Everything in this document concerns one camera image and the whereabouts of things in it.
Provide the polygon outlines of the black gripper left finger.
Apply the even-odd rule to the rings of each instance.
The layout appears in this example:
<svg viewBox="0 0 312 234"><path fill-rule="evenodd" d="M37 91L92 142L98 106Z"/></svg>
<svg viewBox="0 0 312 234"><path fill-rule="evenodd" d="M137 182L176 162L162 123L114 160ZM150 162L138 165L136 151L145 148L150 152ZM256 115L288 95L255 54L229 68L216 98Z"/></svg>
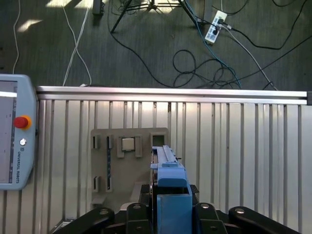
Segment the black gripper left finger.
<svg viewBox="0 0 312 234"><path fill-rule="evenodd" d="M151 195L148 184L138 185L134 202L125 203L116 213L97 207L77 219L64 219L51 234L151 234Z"/></svg>

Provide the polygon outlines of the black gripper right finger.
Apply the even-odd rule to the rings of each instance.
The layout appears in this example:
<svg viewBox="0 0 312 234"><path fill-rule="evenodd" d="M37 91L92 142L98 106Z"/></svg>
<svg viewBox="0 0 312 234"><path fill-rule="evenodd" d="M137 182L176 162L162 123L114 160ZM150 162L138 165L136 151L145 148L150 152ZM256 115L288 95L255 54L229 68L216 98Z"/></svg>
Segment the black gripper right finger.
<svg viewBox="0 0 312 234"><path fill-rule="evenodd" d="M199 202L199 190L191 185L193 194L192 233L194 234L297 234L293 230L252 209L236 206L227 213L213 204Z"/></svg>

